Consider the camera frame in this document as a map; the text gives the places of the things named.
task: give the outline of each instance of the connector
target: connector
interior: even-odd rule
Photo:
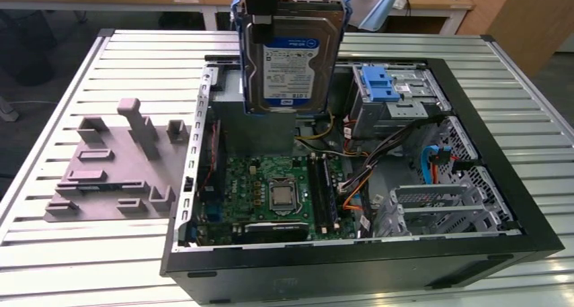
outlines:
[[[452,152],[452,148],[449,146],[444,146],[436,152],[436,155],[429,156],[428,161],[435,165],[445,165],[449,162],[449,155]]]
[[[373,102],[396,102],[400,95],[392,87],[392,78],[384,67],[363,67],[361,80],[368,90],[369,100]]]

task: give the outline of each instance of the blue latch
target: blue latch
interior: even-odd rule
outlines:
[[[392,78],[388,76],[384,67],[363,67],[361,79],[367,86],[371,101],[396,102],[400,100],[400,95],[392,87]]]

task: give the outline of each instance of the yellow wire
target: yellow wire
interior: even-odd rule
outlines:
[[[327,109],[327,111],[329,113],[329,119],[331,119],[331,124],[329,124],[329,127],[327,128],[327,130],[324,130],[323,133],[316,134],[315,136],[296,136],[295,139],[297,139],[297,140],[319,139],[320,137],[329,134],[329,132],[332,130],[333,123],[335,123],[335,116],[332,115],[329,109]]]

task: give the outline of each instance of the metal bracket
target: metal bracket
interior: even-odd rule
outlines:
[[[387,109],[392,119],[428,118],[427,110],[417,101],[387,102]]]

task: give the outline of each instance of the sticker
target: sticker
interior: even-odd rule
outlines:
[[[408,88],[408,85],[396,85],[395,91],[396,92],[411,92],[411,89]]]
[[[360,225],[365,230],[369,229],[369,220],[364,217],[364,215],[360,216]]]
[[[351,139],[352,129],[349,127],[343,128],[343,135],[344,135],[344,138]]]
[[[272,105],[300,105],[312,94],[315,71],[311,59],[319,53],[315,38],[276,37],[263,46],[263,97]]]

